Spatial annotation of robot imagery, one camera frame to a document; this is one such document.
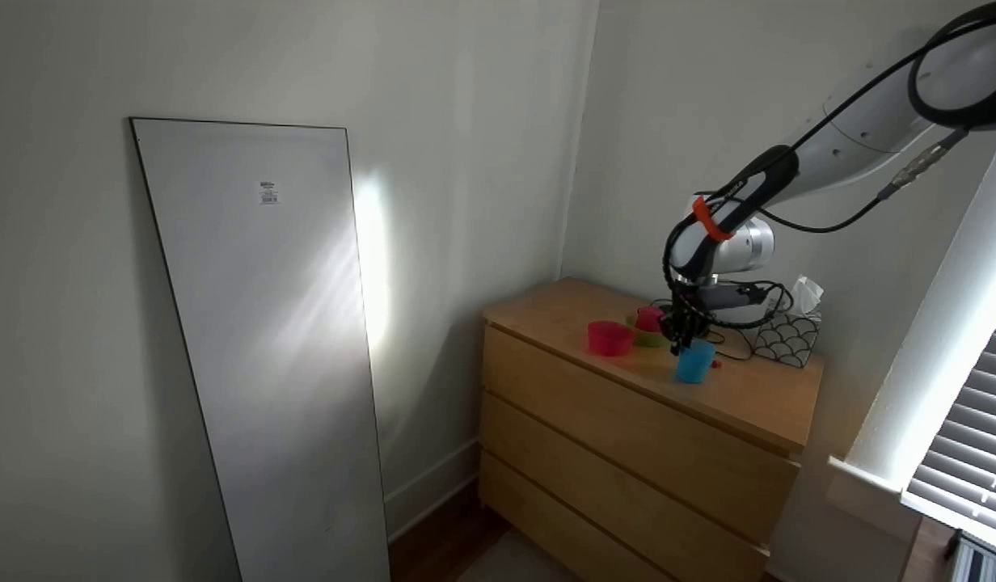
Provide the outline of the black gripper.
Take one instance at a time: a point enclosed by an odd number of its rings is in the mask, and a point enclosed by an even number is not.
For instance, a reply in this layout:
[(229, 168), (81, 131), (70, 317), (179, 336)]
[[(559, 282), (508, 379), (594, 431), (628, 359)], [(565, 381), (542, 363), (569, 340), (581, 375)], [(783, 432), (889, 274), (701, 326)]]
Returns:
[(667, 330), (671, 336), (705, 336), (710, 312), (694, 283), (671, 282), (670, 283), (670, 308), (667, 308)]

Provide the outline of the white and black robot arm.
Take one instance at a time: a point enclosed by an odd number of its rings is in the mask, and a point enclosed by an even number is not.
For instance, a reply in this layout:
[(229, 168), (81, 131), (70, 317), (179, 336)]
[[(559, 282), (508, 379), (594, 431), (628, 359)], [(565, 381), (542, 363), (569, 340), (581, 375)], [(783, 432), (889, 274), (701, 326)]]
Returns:
[(796, 143), (770, 145), (727, 184), (687, 201), (661, 246), (670, 287), (670, 301), (659, 308), (661, 336), (671, 344), (687, 344), (710, 326), (724, 326), (727, 308), (762, 301), (757, 283), (727, 282), (724, 272), (750, 267), (765, 253), (760, 228), (770, 202), (866, 173), (928, 127), (940, 127), (944, 140), (899, 168), (854, 218), (915, 181), (966, 131), (996, 130), (996, 0), (944, 23), (831, 107)]

